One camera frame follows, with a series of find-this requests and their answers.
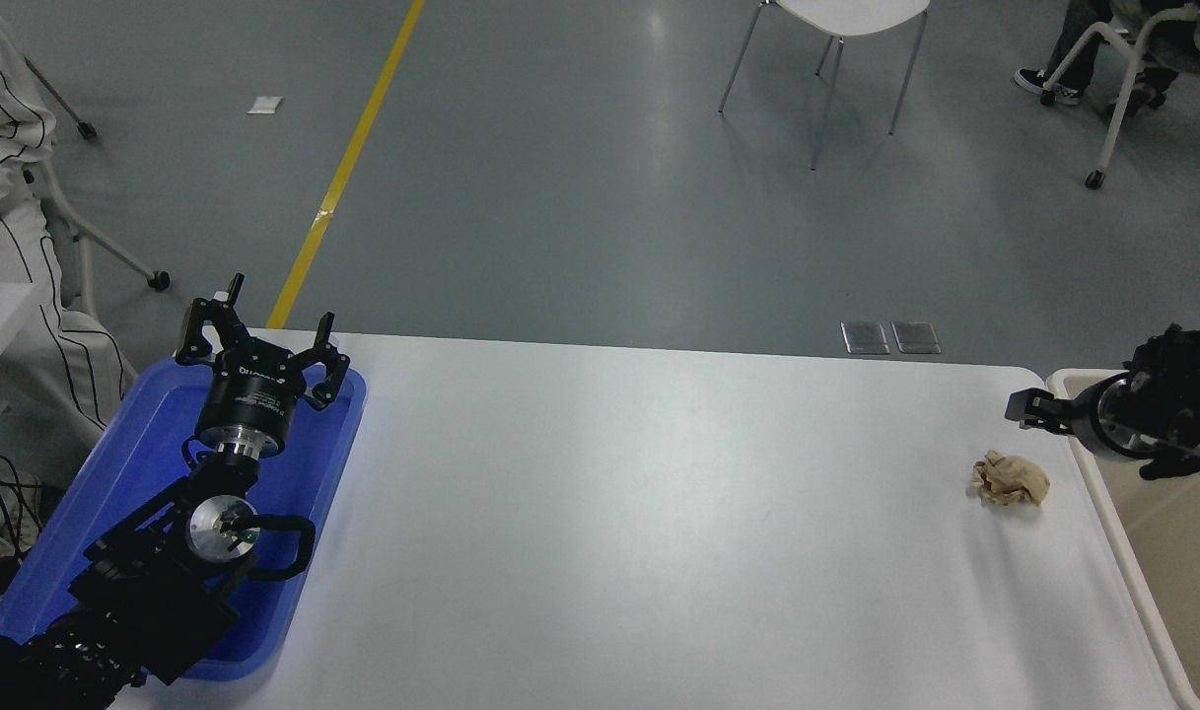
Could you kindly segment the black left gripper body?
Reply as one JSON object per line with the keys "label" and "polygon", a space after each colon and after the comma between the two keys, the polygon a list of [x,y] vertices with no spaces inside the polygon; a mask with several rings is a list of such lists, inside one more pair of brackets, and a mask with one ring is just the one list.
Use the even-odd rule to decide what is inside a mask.
{"label": "black left gripper body", "polygon": [[221,351],[197,419],[198,439],[218,440],[220,431],[238,426],[270,440],[287,439],[306,387],[304,367],[294,359],[293,351],[260,339]]}

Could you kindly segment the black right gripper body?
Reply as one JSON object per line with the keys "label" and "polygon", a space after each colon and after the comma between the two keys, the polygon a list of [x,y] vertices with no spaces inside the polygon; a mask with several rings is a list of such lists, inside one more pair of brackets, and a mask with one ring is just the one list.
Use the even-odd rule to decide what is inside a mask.
{"label": "black right gripper body", "polygon": [[1070,431],[1094,456],[1109,461],[1132,461],[1133,435],[1109,422],[1110,405],[1124,392],[1126,377],[1108,377],[1094,383],[1072,399]]}

